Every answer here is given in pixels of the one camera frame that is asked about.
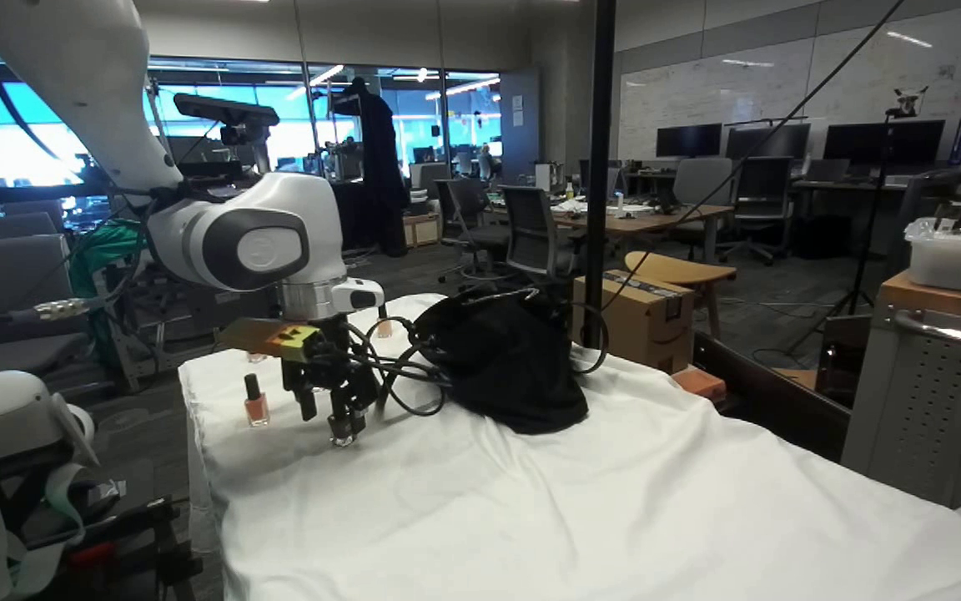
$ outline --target white sheet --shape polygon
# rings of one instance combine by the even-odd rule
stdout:
[[[245,420],[246,371],[272,423]],[[450,403],[347,452],[276,380],[276,362],[237,351],[182,366],[227,599],[961,601],[958,513],[726,420],[662,371],[611,362],[563,433]]]

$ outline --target desk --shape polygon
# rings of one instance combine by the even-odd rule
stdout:
[[[790,191],[807,194],[876,194],[876,181],[795,181]],[[906,194],[908,184],[884,184],[880,194]]]
[[[898,226],[896,215],[901,196],[908,194],[908,184],[884,184],[880,188],[880,208],[879,208],[879,225],[876,236],[868,242],[868,215],[876,205],[876,184],[870,181],[795,181],[790,194],[798,196],[795,205],[795,225],[811,225],[819,217],[841,217],[851,221],[851,242],[838,236],[828,242],[828,247],[841,247],[857,253],[862,245],[870,245],[870,253],[888,253],[890,231]],[[807,242],[826,242],[831,231],[811,231]]]
[[[418,316],[430,300],[386,310]],[[376,353],[402,344],[376,336]],[[245,420],[245,374],[262,378],[272,423]],[[224,599],[961,601],[958,513],[728,420],[662,371],[611,358],[580,386],[591,418],[561,433],[520,437],[448,403],[332,447],[324,418],[303,423],[282,392],[276,362],[187,362]]]
[[[880,309],[961,316],[961,290],[921,289],[906,270],[880,285]]]
[[[706,262],[707,263],[719,263],[719,231],[721,231],[721,221],[728,221],[733,212],[730,208],[700,208],[696,212],[683,225],[690,221],[706,221]],[[554,212],[554,225],[561,231],[567,231],[571,236],[586,236],[589,231],[589,215],[563,215],[563,212]],[[623,242],[633,242],[633,236],[656,236],[662,231],[671,231],[680,225],[680,215],[628,215],[628,217],[619,217],[619,212],[609,212],[609,236],[616,245],[623,245]]]
[[[35,205],[35,201],[96,196],[96,194],[108,194],[108,184],[0,188],[0,205]]]

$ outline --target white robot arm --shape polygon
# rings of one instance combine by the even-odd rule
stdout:
[[[135,0],[0,0],[0,57],[56,109],[132,208],[146,217],[150,251],[168,270],[216,290],[282,285],[286,322],[327,327],[327,346],[319,353],[327,365],[313,366],[319,378],[293,374],[293,380],[297,393],[311,384],[332,386],[332,428],[336,437],[353,437],[360,431],[358,412],[374,393],[374,374],[344,351],[344,314],[381,305],[385,293],[376,285],[347,280],[332,184],[303,174],[265,174],[224,205],[185,196],[173,157],[143,122],[146,34]],[[56,458],[52,478],[59,494],[78,474],[75,465],[95,460],[65,415],[65,403],[36,378],[0,374],[0,465],[69,442],[78,454]],[[59,543],[39,555],[19,551],[0,508],[0,599],[39,590],[53,577],[56,551]]]
[[[185,178],[143,117],[146,34],[135,0],[0,0],[0,57],[85,142],[132,208]],[[177,201],[146,217],[153,256],[216,290],[282,285],[293,322],[344,310],[342,215],[327,181],[269,174],[227,205]]]

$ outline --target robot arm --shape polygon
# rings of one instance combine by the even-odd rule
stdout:
[[[135,0],[0,0],[0,57],[85,142],[132,208],[153,256],[185,280],[245,293],[282,285],[293,322],[347,314],[342,215],[327,181],[269,174],[233,201],[177,201],[173,157],[143,117],[146,34]]]

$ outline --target black handbag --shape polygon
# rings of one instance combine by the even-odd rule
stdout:
[[[450,400],[517,433],[550,433],[589,418],[567,325],[567,305],[508,290],[440,300],[414,335],[418,351],[444,371]]]

